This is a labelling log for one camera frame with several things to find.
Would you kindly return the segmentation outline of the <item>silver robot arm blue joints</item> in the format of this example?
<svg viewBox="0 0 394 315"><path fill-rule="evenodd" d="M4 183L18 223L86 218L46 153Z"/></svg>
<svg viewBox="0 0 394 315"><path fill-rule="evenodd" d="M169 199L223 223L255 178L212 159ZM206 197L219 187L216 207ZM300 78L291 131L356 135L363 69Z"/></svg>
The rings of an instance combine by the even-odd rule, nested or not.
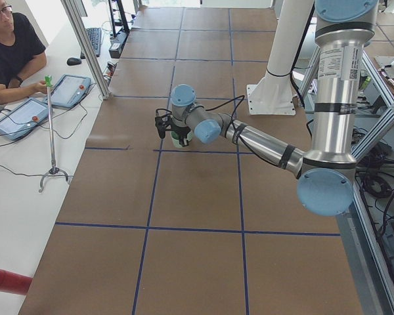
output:
<svg viewBox="0 0 394 315"><path fill-rule="evenodd" d="M170 95L172 117L204 144L225 137L257 157L293 173L301 204L318 215L336 216L353 202L356 159L351 141L364 46L373 38L377 1L313 1L315 43L320 50L311 148L302 151L238 121L211 113L189 85Z"/></svg>

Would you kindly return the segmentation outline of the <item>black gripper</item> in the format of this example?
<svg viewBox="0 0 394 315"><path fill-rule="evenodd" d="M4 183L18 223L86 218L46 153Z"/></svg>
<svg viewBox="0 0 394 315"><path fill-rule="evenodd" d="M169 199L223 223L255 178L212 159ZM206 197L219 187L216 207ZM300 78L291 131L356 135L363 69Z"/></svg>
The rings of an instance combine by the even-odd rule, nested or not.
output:
<svg viewBox="0 0 394 315"><path fill-rule="evenodd" d="M171 132L176 133L179 136L179 144L180 146L189 146L189 140L188 140L188 135L189 132L191 132L191 129L186 126L182 125L182 122L175 121L173 118L171 118L170 121L170 129Z"/></svg>

